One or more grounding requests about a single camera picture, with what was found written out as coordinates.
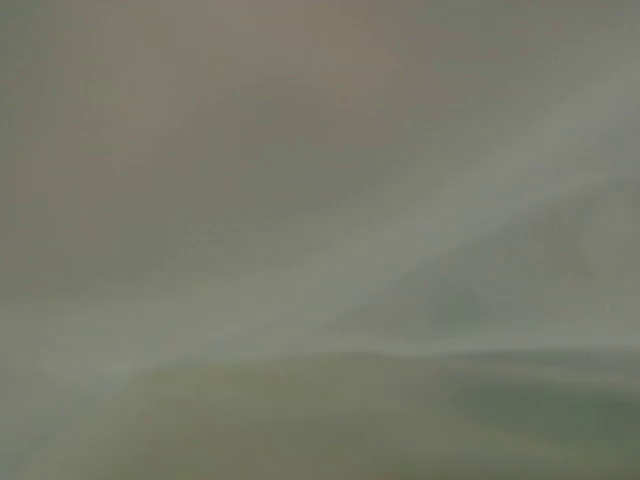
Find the fog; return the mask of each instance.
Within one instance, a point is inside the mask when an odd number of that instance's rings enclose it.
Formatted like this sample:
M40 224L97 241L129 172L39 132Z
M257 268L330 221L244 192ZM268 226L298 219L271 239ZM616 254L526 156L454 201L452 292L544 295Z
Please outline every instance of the fog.
M640 469L640 5L3 7L0 478Z

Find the mist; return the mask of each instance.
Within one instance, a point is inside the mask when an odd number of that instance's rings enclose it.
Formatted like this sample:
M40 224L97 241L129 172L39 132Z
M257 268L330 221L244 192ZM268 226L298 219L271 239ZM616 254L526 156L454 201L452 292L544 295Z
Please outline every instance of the mist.
M639 6L3 6L0 478L640 468Z

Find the blurry landscape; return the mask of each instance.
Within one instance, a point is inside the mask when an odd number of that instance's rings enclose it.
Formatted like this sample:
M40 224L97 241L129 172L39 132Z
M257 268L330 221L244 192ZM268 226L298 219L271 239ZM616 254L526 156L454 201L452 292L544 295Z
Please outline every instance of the blurry landscape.
M1 11L0 479L640 469L640 5Z

